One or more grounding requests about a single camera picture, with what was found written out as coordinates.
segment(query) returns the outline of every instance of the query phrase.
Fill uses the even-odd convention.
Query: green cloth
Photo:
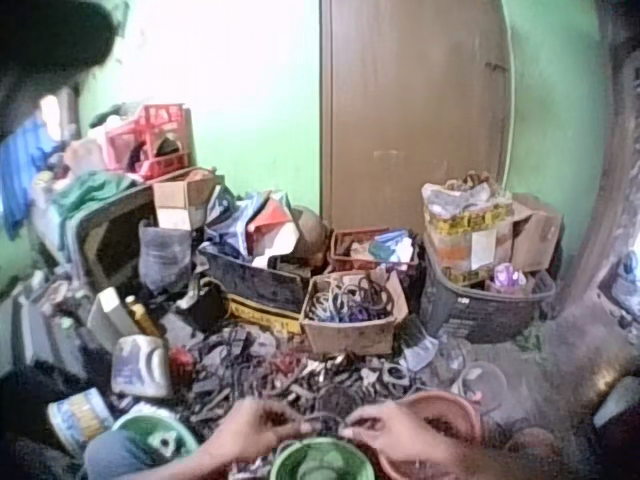
[[[60,216],[58,249],[65,250],[65,231],[69,219],[83,210],[106,203],[111,197],[135,185],[135,180],[122,173],[96,171],[78,175],[52,200]]]

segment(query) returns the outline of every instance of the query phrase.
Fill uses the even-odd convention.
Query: jeans
[[[89,480],[113,480],[167,463],[129,432],[112,430],[94,438],[84,453]]]

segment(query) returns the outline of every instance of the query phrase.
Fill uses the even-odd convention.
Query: plastic bag
[[[153,294],[184,288],[191,277],[191,232],[140,222],[140,281]]]

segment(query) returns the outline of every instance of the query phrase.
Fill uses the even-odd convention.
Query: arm
[[[285,440],[311,433],[309,424],[287,406],[247,398],[236,402],[209,440],[193,455],[162,467],[124,477],[126,480],[200,480],[225,478],[232,462],[252,462]]]
[[[394,462],[435,463],[462,478],[544,480],[568,478],[541,459],[466,445],[433,430],[406,407],[393,402],[354,412],[342,436],[366,443]]]

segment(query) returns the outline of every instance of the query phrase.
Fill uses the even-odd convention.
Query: wooden door
[[[420,189],[502,174],[508,55],[500,0],[325,0],[323,216],[424,227]]]

